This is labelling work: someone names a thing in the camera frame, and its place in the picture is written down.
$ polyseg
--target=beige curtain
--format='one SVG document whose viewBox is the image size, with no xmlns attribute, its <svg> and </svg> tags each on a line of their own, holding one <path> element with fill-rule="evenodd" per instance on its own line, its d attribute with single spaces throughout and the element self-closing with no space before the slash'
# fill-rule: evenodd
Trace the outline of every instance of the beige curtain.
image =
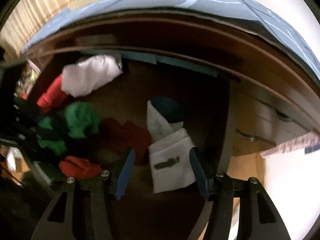
<svg viewBox="0 0 320 240">
<path fill-rule="evenodd" d="M 21 0 L 0 32 L 0 46 L 5 58 L 20 54 L 28 40 L 53 16 L 73 0 Z"/>
</svg>

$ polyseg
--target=green cloth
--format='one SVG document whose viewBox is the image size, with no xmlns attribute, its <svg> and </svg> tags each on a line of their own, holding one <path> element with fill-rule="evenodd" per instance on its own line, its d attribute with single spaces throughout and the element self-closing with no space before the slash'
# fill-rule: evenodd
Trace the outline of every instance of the green cloth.
<svg viewBox="0 0 320 240">
<path fill-rule="evenodd" d="M 66 107 L 64 115 L 70 137 L 86 138 L 85 132 L 99 133 L 101 117 L 90 103 L 75 102 Z"/>
<path fill-rule="evenodd" d="M 38 123 L 38 125 L 40 127 L 42 127 L 42 128 L 53 130 L 52 126 L 51 126 L 51 118 L 49 116 L 44 117 Z M 58 156 L 63 154 L 67 150 L 65 142 L 63 140 L 61 140 L 61 141 L 50 141 L 50 140 L 38 139 L 38 144 L 43 149 L 49 148 L 49 149 L 53 150 L 54 154 L 58 155 Z"/>
<path fill-rule="evenodd" d="M 70 130 L 69 136 L 72 138 L 86 138 L 85 132 L 99 133 L 101 117 L 90 103 L 72 103 L 64 110 L 64 118 Z M 38 123 L 38 125 L 53 130 L 51 120 L 50 116 L 46 116 Z M 38 144 L 43 149 L 51 149 L 55 155 L 58 156 L 67 151 L 66 144 L 63 140 L 51 141 L 38 139 Z"/>
</svg>

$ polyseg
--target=blue rubber fingertip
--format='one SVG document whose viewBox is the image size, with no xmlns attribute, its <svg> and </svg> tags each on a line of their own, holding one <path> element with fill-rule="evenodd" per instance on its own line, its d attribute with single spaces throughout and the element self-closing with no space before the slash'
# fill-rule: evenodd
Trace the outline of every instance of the blue rubber fingertip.
<svg viewBox="0 0 320 240">
<path fill-rule="evenodd" d="M 130 179 L 132 168 L 134 166 L 134 160 L 135 152 L 134 149 L 131 149 L 118 177 L 117 190 L 115 193 L 116 200 L 120 200 L 120 198 L 124 195 Z"/>
<path fill-rule="evenodd" d="M 189 152 L 189 161 L 191 164 L 191 168 L 193 170 L 193 174 L 196 178 L 196 182 L 200 191 L 200 194 L 206 199 L 209 199 L 209 182 L 202 166 L 198 160 L 198 157 L 193 149 Z"/>
</svg>

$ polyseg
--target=silver bolt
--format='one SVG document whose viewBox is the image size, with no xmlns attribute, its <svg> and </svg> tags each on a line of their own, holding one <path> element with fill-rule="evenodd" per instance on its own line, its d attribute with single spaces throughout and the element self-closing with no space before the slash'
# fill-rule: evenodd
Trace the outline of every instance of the silver bolt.
<svg viewBox="0 0 320 240">
<path fill-rule="evenodd" d="M 257 178 L 255 178 L 255 177 L 251 177 L 250 179 L 250 182 L 252 183 L 252 184 L 258 184 L 258 179 Z"/>
<path fill-rule="evenodd" d="M 100 175 L 101 175 L 102 177 L 108 177 L 108 176 L 110 175 L 110 172 L 107 171 L 107 170 L 105 170 L 105 171 L 102 171 L 102 172 L 100 173 Z"/>
<path fill-rule="evenodd" d="M 222 177 L 224 177 L 224 172 L 223 172 L 223 171 L 217 171 L 217 172 L 216 172 L 216 176 L 217 176 L 218 178 L 222 178 Z"/>
<path fill-rule="evenodd" d="M 67 183 L 71 184 L 75 182 L 75 178 L 74 177 L 69 177 L 67 178 Z"/>
<path fill-rule="evenodd" d="M 22 134 L 18 134 L 18 137 L 21 139 L 21 140 L 25 140 L 26 139 L 26 137 L 24 136 L 24 135 L 22 135 Z"/>
</svg>

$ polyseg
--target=drawer handle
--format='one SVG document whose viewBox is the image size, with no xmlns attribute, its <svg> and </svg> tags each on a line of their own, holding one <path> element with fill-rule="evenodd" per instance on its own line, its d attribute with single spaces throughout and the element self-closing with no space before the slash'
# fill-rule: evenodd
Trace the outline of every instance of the drawer handle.
<svg viewBox="0 0 320 240">
<path fill-rule="evenodd" d="M 283 122 L 293 122 L 293 119 L 290 116 L 287 116 L 285 113 L 282 113 L 277 109 L 275 109 L 275 114 L 277 118 Z"/>
<path fill-rule="evenodd" d="M 244 137 L 245 139 L 251 141 L 251 142 L 254 142 L 254 141 L 257 141 L 258 138 L 256 136 L 252 136 L 252 135 L 249 135 L 249 134 L 246 134 L 246 133 L 243 133 L 241 132 L 239 129 L 236 129 L 236 131 L 242 136 Z"/>
</svg>

